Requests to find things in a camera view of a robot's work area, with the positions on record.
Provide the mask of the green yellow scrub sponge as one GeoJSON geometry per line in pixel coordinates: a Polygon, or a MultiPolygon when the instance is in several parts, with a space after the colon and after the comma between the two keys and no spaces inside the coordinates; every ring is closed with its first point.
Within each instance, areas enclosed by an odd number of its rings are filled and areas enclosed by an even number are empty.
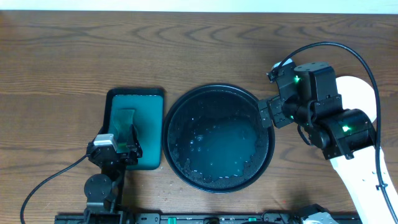
{"type": "Polygon", "coordinates": [[[134,112],[134,109],[120,109],[112,115],[108,133],[114,135],[118,152],[126,152],[127,144],[132,142],[134,112]]]}

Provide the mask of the white plate top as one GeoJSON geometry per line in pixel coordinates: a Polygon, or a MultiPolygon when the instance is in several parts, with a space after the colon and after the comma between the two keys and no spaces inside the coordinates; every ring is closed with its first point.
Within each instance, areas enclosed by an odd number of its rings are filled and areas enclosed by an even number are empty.
{"type": "Polygon", "coordinates": [[[342,76],[336,79],[336,85],[342,97],[343,109],[359,109],[375,122],[376,98],[373,88],[368,83],[357,77],[342,76]]]}

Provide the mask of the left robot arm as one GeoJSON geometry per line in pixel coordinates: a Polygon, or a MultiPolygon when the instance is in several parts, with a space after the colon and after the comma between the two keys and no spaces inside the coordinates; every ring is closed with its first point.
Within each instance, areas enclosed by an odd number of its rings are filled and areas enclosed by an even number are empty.
{"type": "Polygon", "coordinates": [[[134,125],[127,131],[127,152],[118,152],[112,134],[99,134],[88,143],[88,160],[101,169],[85,183],[85,223],[135,223],[134,214],[123,208],[124,176],[128,166],[138,164],[142,148],[134,125]]]}

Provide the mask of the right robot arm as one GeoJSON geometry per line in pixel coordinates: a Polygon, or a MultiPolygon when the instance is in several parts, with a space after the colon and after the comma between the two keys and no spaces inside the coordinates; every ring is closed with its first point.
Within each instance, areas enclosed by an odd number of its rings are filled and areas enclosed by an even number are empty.
{"type": "Polygon", "coordinates": [[[397,223],[397,192],[384,153],[376,149],[377,116],[343,104],[335,71],[326,62],[288,60],[267,76],[279,93],[258,102],[262,125],[295,123],[303,141],[330,161],[363,223],[397,223]]]}

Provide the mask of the black rectangular water tray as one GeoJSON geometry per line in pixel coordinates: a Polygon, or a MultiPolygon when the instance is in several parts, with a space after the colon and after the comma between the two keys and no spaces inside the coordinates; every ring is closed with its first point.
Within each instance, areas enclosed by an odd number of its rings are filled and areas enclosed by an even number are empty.
{"type": "Polygon", "coordinates": [[[133,125],[142,148],[138,164],[127,170],[154,170],[160,166],[164,117],[164,90],[161,88],[113,88],[107,92],[102,134],[109,134],[114,111],[134,109],[133,125]]]}

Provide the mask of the black round serving tray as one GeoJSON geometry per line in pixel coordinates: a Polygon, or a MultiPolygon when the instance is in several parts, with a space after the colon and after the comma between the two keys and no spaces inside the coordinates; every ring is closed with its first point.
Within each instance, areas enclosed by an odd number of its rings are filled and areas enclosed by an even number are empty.
{"type": "Polygon", "coordinates": [[[244,189],[268,168],[275,149],[258,99],[235,85],[196,87],[169,109],[162,149],[175,174],[192,187],[216,194],[244,189]]]}

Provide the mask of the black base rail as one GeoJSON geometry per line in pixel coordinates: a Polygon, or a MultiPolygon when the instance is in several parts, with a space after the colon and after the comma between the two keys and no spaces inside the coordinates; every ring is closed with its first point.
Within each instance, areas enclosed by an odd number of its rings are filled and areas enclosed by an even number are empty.
{"type": "Polygon", "coordinates": [[[203,224],[203,223],[303,223],[303,218],[288,213],[250,215],[161,215],[137,213],[133,215],[57,215],[55,224],[128,223],[128,224],[203,224]]]}

